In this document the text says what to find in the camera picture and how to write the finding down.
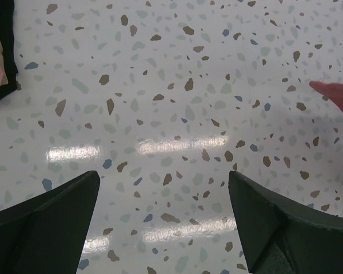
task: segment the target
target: gray-green speck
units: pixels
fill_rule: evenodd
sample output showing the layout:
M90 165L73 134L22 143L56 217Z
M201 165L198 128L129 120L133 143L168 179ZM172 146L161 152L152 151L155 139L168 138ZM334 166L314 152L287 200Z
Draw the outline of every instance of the gray-green speck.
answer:
M87 92L89 91L89 88L85 86L82 82L80 82L77 78L73 78L71 80L71 83L74 87L79 89L84 94L87 94Z

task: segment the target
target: clothing stack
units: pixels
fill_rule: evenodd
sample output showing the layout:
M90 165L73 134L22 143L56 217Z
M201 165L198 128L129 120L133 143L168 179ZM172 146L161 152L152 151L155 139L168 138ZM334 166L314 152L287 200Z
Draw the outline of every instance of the clothing stack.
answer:
M0 0L0 99L17 89L13 12L14 0Z

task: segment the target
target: black fabric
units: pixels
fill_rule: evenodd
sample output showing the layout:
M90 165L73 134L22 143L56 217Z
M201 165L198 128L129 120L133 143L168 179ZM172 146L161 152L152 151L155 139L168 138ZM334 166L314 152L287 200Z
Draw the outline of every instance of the black fabric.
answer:
M89 171L0 211L0 274L75 274L99 184Z
M4 69L8 84L0 87L0 100L17 90L18 73L14 60L14 33L13 33L14 0L0 0L0 41L3 48Z
M343 218L230 172L229 193L249 273L343 274Z

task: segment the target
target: speckled white floor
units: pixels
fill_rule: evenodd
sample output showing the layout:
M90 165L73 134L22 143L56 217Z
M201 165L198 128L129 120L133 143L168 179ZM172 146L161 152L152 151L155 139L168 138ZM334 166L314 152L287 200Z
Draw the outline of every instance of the speckled white floor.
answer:
M343 216L343 1L16 1L0 210L97 170L78 273L247 273L232 169Z

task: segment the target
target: hand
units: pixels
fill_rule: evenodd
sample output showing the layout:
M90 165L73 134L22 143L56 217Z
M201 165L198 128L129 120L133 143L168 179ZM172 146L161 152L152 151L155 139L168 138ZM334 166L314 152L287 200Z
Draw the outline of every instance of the hand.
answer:
M328 97L343 112L343 84L325 84L316 81L311 81L309 84L314 90Z

